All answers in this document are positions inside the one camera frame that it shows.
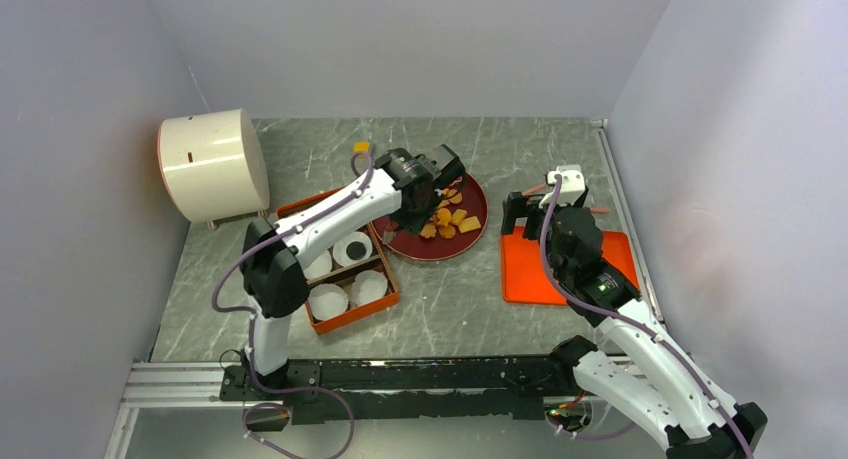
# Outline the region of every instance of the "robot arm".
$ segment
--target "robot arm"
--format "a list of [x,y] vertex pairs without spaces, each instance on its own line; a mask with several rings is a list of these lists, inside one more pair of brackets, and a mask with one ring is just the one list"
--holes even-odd
[[[548,183],[551,175],[562,176],[560,184],[566,183],[564,171],[562,167],[552,171]],[[568,196],[573,199],[578,193],[571,190]],[[581,207],[585,191],[580,199],[557,201],[547,230],[541,229],[544,201],[550,194],[540,197],[511,194],[504,203],[505,228],[511,229],[516,218],[527,217],[524,237],[540,241],[552,282],[564,294],[570,292],[566,295],[572,296],[572,309],[604,339],[621,347],[651,385],[614,365],[580,336],[551,353],[555,378],[606,399],[648,432],[667,457],[744,457],[745,448],[722,412],[732,411],[727,417],[732,417],[751,448],[765,427],[763,412],[753,403],[737,404],[707,377],[664,330],[638,289],[602,257],[603,233]]]
[[309,297],[303,269],[351,231],[381,216],[418,233],[435,212],[439,191],[464,172],[459,158],[445,145],[430,157],[392,149],[375,161],[373,171],[313,207],[273,226],[264,219],[248,226],[245,251],[281,236],[242,266],[250,305],[259,311],[253,330],[253,367],[264,386],[280,388],[286,383],[291,316]]

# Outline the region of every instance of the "white paper cup liner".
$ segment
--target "white paper cup liner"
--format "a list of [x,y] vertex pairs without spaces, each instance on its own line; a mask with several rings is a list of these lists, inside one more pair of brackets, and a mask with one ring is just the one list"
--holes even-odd
[[381,272],[368,270],[356,275],[353,281],[351,294],[353,303],[357,306],[374,302],[386,295],[389,288],[389,280]]
[[330,257],[330,251],[326,250],[312,261],[312,264],[310,264],[309,267],[303,270],[303,276],[306,277],[307,281],[311,281],[329,274],[332,270],[333,258]]
[[[365,254],[362,257],[352,258],[348,256],[347,249],[348,246],[353,244],[354,242],[358,242],[362,244],[365,248]],[[364,232],[356,231],[351,234],[348,234],[344,239],[337,242],[336,245],[333,246],[333,259],[342,266],[347,267],[357,262],[361,262],[365,259],[371,257],[371,254],[374,253],[374,244],[371,242],[371,238],[368,237],[368,234]]]
[[309,291],[309,309],[319,321],[332,319],[347,310],[347,294],[335,284],[319,284]]

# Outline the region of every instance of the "white wall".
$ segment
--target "white wall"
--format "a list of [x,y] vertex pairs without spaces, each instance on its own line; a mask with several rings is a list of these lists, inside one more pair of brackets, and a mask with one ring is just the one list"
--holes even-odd
[[672,0],[610,118],[671,330],[763,458],[848,450],[846,4]]
[[608,117],[668,1],[151,0],[254,117]]
[[196,112],[147,0],[0,0],[0,457],[103,457],[186,232],[157,125]]

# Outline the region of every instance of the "red round tray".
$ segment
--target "red round tray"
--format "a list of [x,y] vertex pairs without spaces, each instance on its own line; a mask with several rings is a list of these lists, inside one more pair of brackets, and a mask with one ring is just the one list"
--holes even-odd
[[[465,209],[468,211],[466,217],[477,216],[482,226],[480,229],[466,232],[465,234],[462,234],[457,229],[456,236],[451,239],[445,239],[438,234],[432,239],[424,239],[419,235],[400,230],[386,244],[386,247],[402,256],[412,259],[438,261],[461,254],[473,246],[480,239],[483,231],[486,230],[486,222],[489,218],[489,205],[486,203],[486,194],[483,193],[483,188],[480,187],[480,184],[470,174],[465,174],[464,180],[465,185],[462,186],[462,191],[460,191],[462,192],[462,202],[451,204],[447,209],[451,213],[457,209]],[[377,229],[377,236],[382,238],[383,232],[389,226],[389,218],[388,216],[383,216],[375,219],[373,224],[374,228]]]

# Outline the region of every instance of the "marble surface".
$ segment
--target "marble surface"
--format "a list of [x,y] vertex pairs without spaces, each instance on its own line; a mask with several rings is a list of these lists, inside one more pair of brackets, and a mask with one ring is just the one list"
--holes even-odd
[[[420,357],[547,353],[588,324],[566,307],[509,304],[501,295],[499,229],[507,193],[543,181],[558,164],[577,163],[589,181],[587,205],[602,229],[621,230],[601,151],[586,119],[415,118],[255,121],[271,187],[272,210],[350,182],[350,154],[369,140],[378,154],[405,147],[413,154],[448,144],[483,186],[489,223],[461,257],[416,262],[389,253],[400,304],[326,335],[314,332],[304,308],[292,320],[290,357]],[[216,360],[247,337],[247,314],[210,307],[213,283],[241,253],[251,218],[217,230],[193,224],[153,350],[153,361]],[[223,304],[245,297],[241,276],[225,285]]]

